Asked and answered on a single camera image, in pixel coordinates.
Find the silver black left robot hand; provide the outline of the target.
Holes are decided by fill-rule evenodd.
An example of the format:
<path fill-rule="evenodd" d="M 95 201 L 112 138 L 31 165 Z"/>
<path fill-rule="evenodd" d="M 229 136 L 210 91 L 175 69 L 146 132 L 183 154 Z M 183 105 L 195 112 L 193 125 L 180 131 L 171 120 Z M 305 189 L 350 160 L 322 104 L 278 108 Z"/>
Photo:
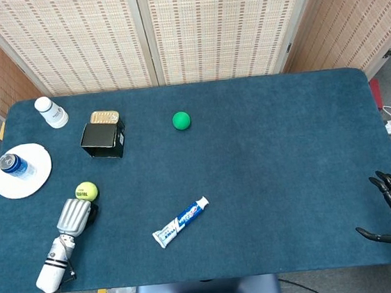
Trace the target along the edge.
<path fill-rule="evenodd" d="M 59 216 L 57 230 L 60 234 L 78 237 L 95 222 L 98 211 L 98 206 L 88 200 L 67 199 Z"/>

